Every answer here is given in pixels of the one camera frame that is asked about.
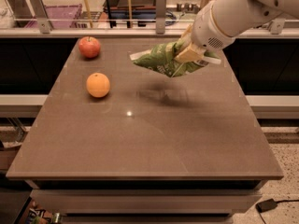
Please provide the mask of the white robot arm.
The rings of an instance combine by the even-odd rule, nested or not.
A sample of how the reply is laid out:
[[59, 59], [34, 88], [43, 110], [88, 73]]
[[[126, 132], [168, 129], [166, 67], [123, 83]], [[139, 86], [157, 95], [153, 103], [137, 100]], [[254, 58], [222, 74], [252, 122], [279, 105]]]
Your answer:
[[299, 15], [299, 0], [212, 0], [196, 15], [179, 40], [179, 63], [201, 60], [207, 51], [218, 51], [235, 42], [250, 28], [279, 15]]

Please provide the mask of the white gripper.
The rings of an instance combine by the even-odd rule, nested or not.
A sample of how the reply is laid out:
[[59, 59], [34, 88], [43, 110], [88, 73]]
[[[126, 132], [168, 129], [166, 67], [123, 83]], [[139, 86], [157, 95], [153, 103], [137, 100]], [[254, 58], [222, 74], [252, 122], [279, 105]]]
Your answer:
[[235, 42], [235, 39], [222, 32], [214, 21], [214, 3], [215, 0], [212, 0], [203, 7], [197, 13], [193, 24], [181, 35], [180, 40], [185, 49], [175, 57], [177, 62], [196, 62], [204, 57], [206, 50], [222, 50]]

